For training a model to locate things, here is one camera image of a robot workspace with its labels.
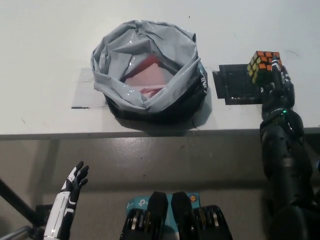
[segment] white table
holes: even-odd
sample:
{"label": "white table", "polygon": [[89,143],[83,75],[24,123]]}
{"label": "white table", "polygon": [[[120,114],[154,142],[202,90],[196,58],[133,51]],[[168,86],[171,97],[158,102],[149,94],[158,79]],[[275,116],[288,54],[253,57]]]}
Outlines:
{"label": "white table", "polygon": [[[257,133],[261,106],[225,105],[210,72],[246,64],[257,50],[280,52],[295,86],[294,110],[307,133],[319,133],[319,9],[316,0],[1,0],[0,139]],[[196,128],[191,122],[122,126],[107,107],[71,109],[92,50],[129,20],[170,22],[196,33],[210,87]]]}

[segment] rubik's cube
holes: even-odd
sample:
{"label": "rubik's cube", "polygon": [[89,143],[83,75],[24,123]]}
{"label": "rubik's cube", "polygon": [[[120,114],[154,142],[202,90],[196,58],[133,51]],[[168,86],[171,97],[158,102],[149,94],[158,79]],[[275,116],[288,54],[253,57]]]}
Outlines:
{"label": "rubik's cube", "polygon": [[272,59],[278,57],[279,65],[282,66],[279,52],[256,51],[253,55],[247,70],[253,84],[265,85],[272,82]]}

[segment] orange sticker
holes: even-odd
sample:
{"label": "orange sticker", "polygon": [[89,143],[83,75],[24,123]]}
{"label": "orange sticker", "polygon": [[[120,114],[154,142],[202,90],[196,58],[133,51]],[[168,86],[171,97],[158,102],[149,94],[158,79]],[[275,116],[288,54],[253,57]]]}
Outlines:
{"label": "orange sticker", "polygon": [[262,57],[261,57],[261,61],[264,62],[264,63],[267,63],[267,62],[268,62],[268,60],[267,60],[267,58],[266,58],[265,56],[262,56]]}
{"label": "orange sticker", "polygon": [[266,65],[264,63],[259,64],[259,69],[266,69]]}
{"label": "orange sticker", "polygon": [[272,58],[272,53],[270,51],[266,51],[265,52],[265,55],[268,57],[268,58]]}
{"label": "orange sticker", "polygon": [[265,53],[263,51],[257,51],[257,53],[258,53],[258,56],[260,56],[260,57],[264,57],[265,56]]}
{"label": "orange sticker", "polygon": [[277,56],[278,58],[280,58],[280,53],[279,52],[273,52],[273,56]]}

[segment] robotic hand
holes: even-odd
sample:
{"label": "robotic hand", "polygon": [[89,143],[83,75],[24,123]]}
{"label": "robotic hand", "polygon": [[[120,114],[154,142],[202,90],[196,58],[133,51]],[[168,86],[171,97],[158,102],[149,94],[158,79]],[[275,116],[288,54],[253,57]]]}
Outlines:
{"label": "robotic hand", "polygon": [[71,171],[56,196],[45,228],[44,240],[69,239],[80,190],[88,182],[85,177],[89,166],[82,168],[83,165],[84,162],[81,161]]}
{"label": "robotic hand", "polygon": [[304,147],[304,126],[292,110],[294,86],[278,59],[272,61],[272,80],[261,87],[263,96],[260,140],[264,174],[273,192],[271,240],[317,240],[320,202],[310,177],[313,169]]}

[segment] bag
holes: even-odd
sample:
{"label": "bag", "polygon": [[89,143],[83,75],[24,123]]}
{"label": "bag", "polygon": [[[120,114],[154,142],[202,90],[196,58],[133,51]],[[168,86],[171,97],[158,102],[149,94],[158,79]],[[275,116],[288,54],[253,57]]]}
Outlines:
{"label": "bag", "polygon": [[182,122],[208,93],[196,35],[165,22],[121,24],[93,51],[91,68],[94,89],[121,119]]}

